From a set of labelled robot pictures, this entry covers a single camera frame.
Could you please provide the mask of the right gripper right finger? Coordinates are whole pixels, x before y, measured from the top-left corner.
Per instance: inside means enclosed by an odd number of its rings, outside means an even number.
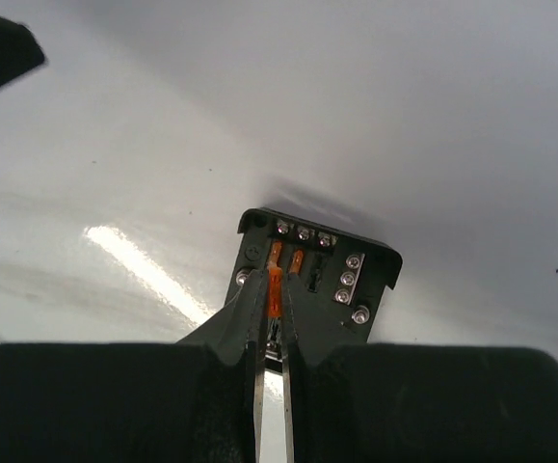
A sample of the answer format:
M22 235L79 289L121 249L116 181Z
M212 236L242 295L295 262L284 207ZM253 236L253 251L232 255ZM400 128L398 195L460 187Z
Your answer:
M525 347L357 343L282 286L291 462L558 462L558 362Z

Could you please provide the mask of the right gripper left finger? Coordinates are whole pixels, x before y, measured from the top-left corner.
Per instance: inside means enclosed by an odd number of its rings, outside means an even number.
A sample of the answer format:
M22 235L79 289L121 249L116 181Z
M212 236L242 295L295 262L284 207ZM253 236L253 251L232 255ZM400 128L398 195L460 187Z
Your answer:
M254 462L269 277L175 343L0 343L0 462Z

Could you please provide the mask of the black fuse box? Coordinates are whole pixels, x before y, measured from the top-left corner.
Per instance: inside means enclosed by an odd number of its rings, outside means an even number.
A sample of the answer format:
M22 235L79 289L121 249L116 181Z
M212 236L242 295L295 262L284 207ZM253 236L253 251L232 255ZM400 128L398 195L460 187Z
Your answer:
M395 288L401 255L383 242L319 225L269 208L250 208L226 300L249 273L270 264L297 275L312 301L339 327L366 342L386 289Z

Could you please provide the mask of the red and orange fuses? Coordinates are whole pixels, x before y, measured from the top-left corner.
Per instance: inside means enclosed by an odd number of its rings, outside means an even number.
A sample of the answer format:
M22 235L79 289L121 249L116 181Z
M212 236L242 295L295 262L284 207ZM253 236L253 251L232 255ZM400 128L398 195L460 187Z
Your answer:
M267 311L270 318L280 318L282 316L282 275L283 270L279 267L283 243L274 241L271 245L270 254L267 259L267 269L269 274L268 303ZM305 252L297 249L292 253L288 274L299 275L302 270Z

